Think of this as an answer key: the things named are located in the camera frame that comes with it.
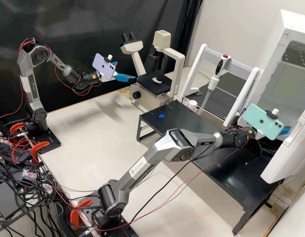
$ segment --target small bottle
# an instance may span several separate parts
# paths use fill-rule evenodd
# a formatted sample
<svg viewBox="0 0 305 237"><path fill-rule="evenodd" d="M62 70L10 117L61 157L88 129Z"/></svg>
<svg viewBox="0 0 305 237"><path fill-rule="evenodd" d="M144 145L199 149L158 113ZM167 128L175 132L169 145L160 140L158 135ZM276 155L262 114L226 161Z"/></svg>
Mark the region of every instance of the small bottle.
<svg viewBox="0 0 305 237"><path fill-rule="evenodd" d="M188 108L190 110L192 110L193 112L197 112L197 108L196 106L198 105L198 103L195 100L190 100L189 104L188 104Z"/></svg>

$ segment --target red clamp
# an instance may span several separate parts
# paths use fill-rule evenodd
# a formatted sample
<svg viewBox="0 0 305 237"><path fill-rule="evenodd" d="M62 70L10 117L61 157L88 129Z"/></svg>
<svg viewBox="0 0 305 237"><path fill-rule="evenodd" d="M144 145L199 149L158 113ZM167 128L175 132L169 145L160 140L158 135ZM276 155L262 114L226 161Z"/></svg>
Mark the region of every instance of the red clamp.
<svg viewBox="0 0 305 237"><path fill-rule="evenodd" d="M16 123L16 124L14 124L14 125L10 128L10 133L11 133L11 134L12 134L12 133L15 133L15 132L17 132L17 130L19 130L20 128L23 128L23 127L24 127L24 123L23 123L23 122ZM14 144L17 144L18 141L19 141L18 138L12 138L12 142L13 142Z"/></svg>
<svg viewBox="0 0 305 237"><path fill-rule="evenodd" d="M90 206L93 203L92 199L88 198L87 200L79 203L76 207L84 207L84 206ZM83 226L84 222L79 217L79 210L72 210L70 212L70 223L78 226ZM72 226L71 229L77 230L78 227Z"/></svg>
<svg viewBox="0 0 305 237"><path fill-rule="evenodd" d="M49 144L50 144L49 142L40 142L40 143L37 143L36 145L34 145L31 148L30 152L31 152L31 154L33 156L33 158L32 158L32 163L33 164L37 164L38 163L38 152L37 151L39 149L43 148L43 147L48 146Z"/></svg>

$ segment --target white wall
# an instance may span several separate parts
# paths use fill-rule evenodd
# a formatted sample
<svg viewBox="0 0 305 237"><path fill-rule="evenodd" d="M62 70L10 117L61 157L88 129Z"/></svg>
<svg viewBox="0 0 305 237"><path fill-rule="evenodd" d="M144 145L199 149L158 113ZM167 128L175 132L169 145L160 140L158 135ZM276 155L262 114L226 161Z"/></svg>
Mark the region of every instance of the white wall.
<svg viewBox="0 0 305 237"><path fill-rule="evenodd" d="M268 235L268 237L278 236L305 236L305 187Z"/></svg>
<svg viewBox="0 0 305 237"><path fill-rule="evenodd" d="M280 9L305 15L305 0L204 0L186 65L192 65L201 44L206 43L254 67Z"/></svg>

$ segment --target black backdrop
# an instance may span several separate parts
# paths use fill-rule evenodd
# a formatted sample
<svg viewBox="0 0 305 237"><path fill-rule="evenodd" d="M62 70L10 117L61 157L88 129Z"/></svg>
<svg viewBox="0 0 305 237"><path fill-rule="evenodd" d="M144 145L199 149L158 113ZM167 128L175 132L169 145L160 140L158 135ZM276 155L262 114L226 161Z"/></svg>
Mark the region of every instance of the black backdrop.
<svg viewBox="0 0 305 237"><path fill-rule="evenodd" d="M93 71L96 53L113 55L117 71L136 75L130 55L120 50L122 33L134 32L144 43L140 56L146 70L152 68L153 34L164 29L172 34L171 47L186 55L200 0L0 0L0 116L11 113L21 101L18 47L27 37L46 43L64 63ZM174 62L165 62L166 72ZM41 102L53 111L128 86L116 80L77 96L55 77L51 63L34 69ZM18 113L0 119L0 127L25 117Z"/></svg>

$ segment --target gray robot arm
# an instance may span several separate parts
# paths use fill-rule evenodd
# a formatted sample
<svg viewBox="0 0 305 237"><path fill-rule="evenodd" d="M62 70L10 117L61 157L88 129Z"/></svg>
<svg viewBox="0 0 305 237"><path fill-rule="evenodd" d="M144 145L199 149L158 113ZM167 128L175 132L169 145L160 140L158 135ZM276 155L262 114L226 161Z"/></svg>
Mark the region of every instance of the gray robot arm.
<svg viewBox="0 0 305 237"><path fill-rule="evenodd" d="M243 131L202 134L184 129L168 130L119 180L109 180L99 188L103 215L114 218L121 214L128 203L130 192L162 160L186 161L200 146L240 147L246 141L247 133Z"/></svg>
<svg viewBox="0 0 305 237"><path fill-rule="evenodd" d="M26 111L35 123L39 123L40 130L47 131L45 121L47 113L40 101L33 72L33 68L43 62L52 62L61 71L63 77L71 84L75 84L75 88L79 90L99 82L100 75L94 72L80 76L70 65L64 64L50 48L37 42L34 38L32 43L22 47L17 64L20 68L22 87L26 97Z"/></svg>

